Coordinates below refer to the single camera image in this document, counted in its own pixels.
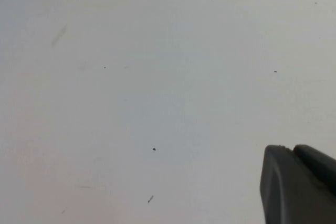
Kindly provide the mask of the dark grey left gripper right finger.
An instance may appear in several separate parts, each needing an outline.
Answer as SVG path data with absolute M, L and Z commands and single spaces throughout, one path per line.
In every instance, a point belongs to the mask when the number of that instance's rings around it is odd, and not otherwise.
M 335 195 L 335 159 L 309 145 L 296 145 L 293 151 L 308 170 Z

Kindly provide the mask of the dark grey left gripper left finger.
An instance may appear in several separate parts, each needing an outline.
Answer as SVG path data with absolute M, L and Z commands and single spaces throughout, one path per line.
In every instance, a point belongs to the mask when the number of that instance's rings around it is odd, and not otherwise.
M 335 195 L 293 149 L 265 148 L 260 195 L 266 223 L 335 223 Z

